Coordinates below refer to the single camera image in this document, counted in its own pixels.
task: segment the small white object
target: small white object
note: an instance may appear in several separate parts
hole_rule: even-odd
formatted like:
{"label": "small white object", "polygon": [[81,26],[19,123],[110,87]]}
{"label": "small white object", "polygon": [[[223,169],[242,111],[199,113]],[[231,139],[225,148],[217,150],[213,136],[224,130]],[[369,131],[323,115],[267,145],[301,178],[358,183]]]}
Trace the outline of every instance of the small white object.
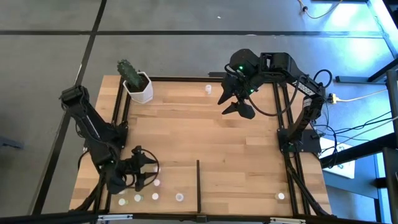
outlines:
{"label": "small white object", "polygon": [[143,199],[144,199],[144,197],[141,196],[141,195],[139,195],[139,194],[136,194],[136,195],[134,196],[134,200],[135,200],[136,202],[140,202],[140,201],[142,201]]}
{"label": "small white object", "polygon": [[152,199],[154,199],[154,200],[159,199],[159,194],[157,194],[157,193],[152,194]]}
{"label": "small white object", "polygon": [[276,200],[283,200],[283,199],[285,199],[285,195],[283,193],[276,193],[275,194],[275,199]]}
{"label": "small white object", "polygon": [[129,88],[127,88],[127,81],[123,82],[123,86],[126,89],[126,91],[129,93],[132,100],[134,100],[135,102],[138,102],[140,104],[144,104],[153,99],[154,89],[152,87],[152,82],[151,82],[150,78],[148,77],[148,75],[145,72],[137,72],[137,74],[143,75],[144,77],[147,78],[148,85],[145,87],[145,90],[143,90],[141,92],[132,93],[132,92],[130,92]]}
{"label": "small white object", "polygon": [[158,186],[160,185],[160,180],[159,180],[159,179],[156,179],[156,180],[154,181],[154,185],[155,185],[156,187],[158,187]]}
{"label": "small white object", "polygon": [[182,201],[184,200],[184,195],[181,194],[181,193],[178,193],[178,194],[175,195],[175,199],[176,199],[178,202],[182,202]]}
{"label": "small white object", "polygon": [[205,91],[207,92],[207,94],[211,94],[211,85],[206,85],[205,87]]}
{"label": "small white object", "polygon": [[124,198],[119,199],[119,205],[121,205],[121,206],[127,205],[128,203],[129,203],[129,201]]}
{"label": "small white object", "polygon": [[157,172],[157,166],[154,167],[154,172]]}

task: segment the desk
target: desk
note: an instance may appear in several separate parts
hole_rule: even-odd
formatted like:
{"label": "desk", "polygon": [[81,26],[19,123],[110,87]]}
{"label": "desk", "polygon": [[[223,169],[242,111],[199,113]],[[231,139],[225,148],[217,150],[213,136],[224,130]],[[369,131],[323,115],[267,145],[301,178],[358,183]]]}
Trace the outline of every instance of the desk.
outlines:
{"label": "desk", "polygon": [[[120,76],[104,76],[99,90],[96,110],[107,122],[111,121],[119,79]],[[219,83],[212,83],[210,95],[205,92],[208,83],[152,83],[152,101],[145,105],[130,104],[129,136],[121,158],[130,157],[131,149],[136,145],[153,152],[160,161],[161,185],[145,188],[141,192],[144,201],[138,204],[133,200],[135,192],[132,189],[124,195],[113,195],[110,213],[195,213],[195,163],[199,160],[202,213],[292,215],[286,169],[276,135],[279,127],[277,117],[257,114],[253,120],[248,120],[237,113],[221,115],[230,101],[221,106],[216,104],[222,93]],[[271,84],[261,86],[252,98],[258,107],[270,113],[276,112]],[[294,117],[301,111],[302,98],[303,95],[298,94],[292,106]],[[306,186],[323,209],[331,212],[318,159],[307,153],[301,153],[301,159]],[[97,182],[97,171],[87,155],[81,162],[70,208],[79,206]],[[151,199],[154,192],[160,195],[158,201]],[[177,192],[185,196],[182,203],[174,199]],[[279,192],[285,193],[285,200],[274,198]],[[105,196],[106,191],[103,192],[101,207]],[[129,200],[128,205],[118,205],[121,197]],[[298,188],[296,197],[302,213]]]}

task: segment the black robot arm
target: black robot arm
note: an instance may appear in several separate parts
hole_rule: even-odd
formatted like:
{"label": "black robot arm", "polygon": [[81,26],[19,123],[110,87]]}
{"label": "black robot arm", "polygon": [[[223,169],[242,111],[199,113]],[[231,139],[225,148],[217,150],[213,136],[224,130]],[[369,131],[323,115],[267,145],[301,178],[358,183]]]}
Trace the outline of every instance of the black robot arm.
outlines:
{"label": "black robot arm", "polygon": [[[136,146],[131,152],[131,158],[120,160],[121,150],[126,145],[128,132],[127,121],[119,125],[105,122],[90,104],[88,91],[83,86],[73,86],[62,92],[60,97],[62,108],[75,119],[80,131],[78,134],[85,138],[91,160],[100,175],[104,176],[107,190],[111,194],[133,187],[142,190],[148,184],[144,181],[157,175],[158,172],[141,173],[145,164],[159,162],[149,151]],[[149,159],[144,152],[154,157]],[[132,182],[126,183],[127,175],[132,176]]]}
{"label": "black robot arm", "polygon": [[[285,133],[287,144],[284,147],[291,147],[294,144],[300,147],[304,129],[311,120],[315,120],[321,115],[322,105],[325,102],[323,84],[315,82],[300,71],[293,58],[287,53],[261,53],[258,57],[249,49],[241,49],[231,56],[229,67],[233,71],[226,68],[227,74],[221,84],[224,92],[218,104],[224,103],[232,96],[235,96],[238,101],[225,109],[223,114],[237,111],[242,117],[252,119],[255,116],[254,110],[244,101],[251,101],[250,95],[258,91],[263,83],[288,83],[294,86],[295,93],[292,100],[297,91],[301,91],[305,95],[303,110],[296,122],[290,125],[289,130]],[[267,114],[260,110],[259,112],[268,116],[278,115]]]}

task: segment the white bottle cap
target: white bottle cap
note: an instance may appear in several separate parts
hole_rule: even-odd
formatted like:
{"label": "white bottle cap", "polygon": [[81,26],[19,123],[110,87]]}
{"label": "white bottle cap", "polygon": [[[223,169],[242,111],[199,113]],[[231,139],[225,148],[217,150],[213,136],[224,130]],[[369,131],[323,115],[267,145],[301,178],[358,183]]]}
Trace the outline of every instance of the white bottle cap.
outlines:
{"label": "white bottle cap", "polygon": [[136,194],[136,195],[134,196],[134,200],[135,200],[136,202],[140,202],[140,201],[142,201],[142,199],[144,199],[144,197],[141,196],[141,195],[139,195],[139,194]]}
{"label": "white bottle cap", "polygon": [[128,203],[129,203],[129,201],[124,198],[119,199],[119,205],[121,205],[121,206],[127,205]]}
{"label": "white bottle cap", "polygon": [[207,92],[207,94],[211,94],[211,85],[206,85],[205,91]]}
{"label": "white bottle cap", "polygon": [[159,180],[159,179],[156,179],[156,180],[154,181],[154,185],[155,185],[156,187],[158,187],[158,186],[160,185],[160,180]]}
{"label": "white bottle cap", "polygon": [[178,202],[182,202],[182,201],[184,200],[184,195],[178,193],[178,194],[175,195],[175,199],[176,199]]}
{"label": "white bottle cap", "polygon": [[154,167],[154,172],[157,172],[157,166]]}
{"label": "white bottle cap", "polygon": [[157,194],[157,193],[152,194],[152,199],[154,199],[154,200],[159,199],[159,194]]}
{"label": "white bottle cap", "polygon": [[283,199],[285,199],[285,195],[283,193],[276,193],[275,194],[275,199],[276,200],[283,200]]}

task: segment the black cable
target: black cable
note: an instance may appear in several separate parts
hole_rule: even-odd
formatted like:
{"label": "black cable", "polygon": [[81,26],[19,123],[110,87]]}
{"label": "black cable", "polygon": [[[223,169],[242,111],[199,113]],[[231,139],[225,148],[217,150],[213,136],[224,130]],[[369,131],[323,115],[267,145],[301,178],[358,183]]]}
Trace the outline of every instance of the black cable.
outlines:
{"label": "black cable", "polygon": [[326,125],[329,126],[330,115],[329,115],[329,107],[328,107],[328,101],[327,100],[325,100],[325,105],[326,105]]}
{"label": "black cable", "polygon": [[[337,137],[343,137],[343,138],[350,138],[348,136],[342,136],[342,135],[336,135]],[[355,138],[351,138],[351,140],[355,140],[355,141],[370,141],[368,139],[355,139]]]}
{"label": "black cable", "polygon": [[314,125],[314,126],[324,126],[324,127],[330,128],[330,129],[333,131],[333,137],[334,137],[334,139],[335,139],[335,145],[332,146],[332,147],[329,147],[328,149],[335,148],[335,149],[333,150],[333,153],[332,153],[332,155],[335,155],[335,157],[332,158],[332,159],[330,159],[330,160],[327,162],[327,164],[329,164],[328,168],[331,169],[333,166],[336,165],[337,155],[338,155],[336,132],[335,132],[335,130],[334,130],[333,128],[331,128],[329,125],[318,124],[318,125]]}
{"label": "black cable", "polygon": [[276,114],[269,114],[269,113],[263,112],[262,110],[260,110],[260,109],[254,104],[254,102],[252,101],[252,99],[250,98],[250,96],[248,96],[248,100],[250,101],[250,103],[252,104],[252,106],[254,107],[254,109],[256,109],[258,112],[260,112],[260,113],[263,114],[263,115],[266,115],[266,116],[279,116],[279,115],[282,115],[283,113],[285,113],[285,112],[292,106],[293,101],[294,101],[294,99],[296,98],[297,90],[299,89],[299,83],[300,83],[301,78],[302,78],[302,76],[299,76],[299,78],[298,78],[298,80],[297,80],[297,83],[296,83],[296,87],[295,87],[294,92],[293,92],[292,99],[289,101],[289,104],[286,105],[286,108],[283,109],[283,110],[282,110],[281,112],[279,112],[279,113],[276,113]]}
{"label": "black cable", "polygon": [[228,69],[228,67],[229,67],[229,63],[224,66],[224,70],[226,71],[226,73],[228,73],[230,75],[238,76],[238,77],[240,76],[238,72],[231,71],[230,69]]}
{"label": "black cable", "polygon": [[381,118],[381,117],[383,117],[383,116],[385,116],[385,115],[387,115],[387,114],[389,114],[389,113],[391,113],[391,111],[389,111],[389,112],[387,112],[387,113],[385,113],[385,114],[383,114],[383,115],[380,115],[380,116],[378,116],[377,118],[370,119],[369,121],[367,121],[367,122],[365,122],[364,124],[359,125],[359,126],[357,126],[357,127],[353,127],[353,128],[342,128],[342,129],[337,130],[336,132],[338,132],[337,134],[341,134],[341,133],[345,133],[345,132],[347,132],[347,131],[351,131],[352,129],[360,130],[360,129],[363,129],[365,126],[370,125],[370,124],[376,124],[376,123],[379,123],[379,122],[382,122],[382,121],[388,121],[388,120],[390,120],[391,118],[386,118],[386,119],[382,119],[382,120],[380,120],[380,121],[375,121],[375,122],[370,123],[371,121],[374,121],[375,119],[379,119],[379,118]]}
{"label": "black cable", "polygon": [[81,163],[81,159],[83,158],[83,156],[85,156],[85,154],[87,154],[88,153],[88,149],[85,151],[85,152],[83,152],[83,154],[79,157],[79,160],[78,160],[78,162],[77,162],[77,170],[79,170],[80,169],[80,163]]}
{"label": "black cable", "polygon": [[333,75],[331,74],[331,71],[329,71],[329,70],[327,70],[327,69],[319,70],[319,71],[315,74],[315,76],[313,77],[313,80],[315,81],[315,79],[317,79],[317,76],[318,76],[319,73],[321,73],[321,72],[327,72],[327,73],[329,74],[329,82],[328,82],[328,84],[325,85],[325,88],[328,88],[329,85],[331,84],[331,81],[333,80]]}
{"label": "black cable", "polygon": [[346,133],[347,131],[351,131],[351,130],[354,130],[354,129],[355,130],[360,130],[360,129],[363,129],[367,125],[377,124],[377,123],[380,123],[380,122],[383,122],[383,121],[390,121],[390,120],[391,120],[391,118],[386,118],[386,119],[382,119],[382,120],[379,120],[379,121],[374,121],[374,122],[370,122],[370,123],[367,123],[367,124],[362,124],[362,125],[359,125],[357,127],[349,128],[346,131],[340,131],[340,132],[338,132],[336,134]]}
{"label": "black cable", "polygon": [[157,165],[157,171],[156,174],[154,176],[154,178],[146,185],[144,185],[144,187],[148,186],[149,184],[153,183],[155,181],[155,179],[157,178],[157,176],[159,175],[159,169],[160,169],[160,165],[159,165],[159,161],[157,160],[157,158],[155,157],[155,155],[153,153],[151,153],[150,151],[146,150],[146,149],[142,149],[144,152],[148,152],[156,161],[156,165]]}

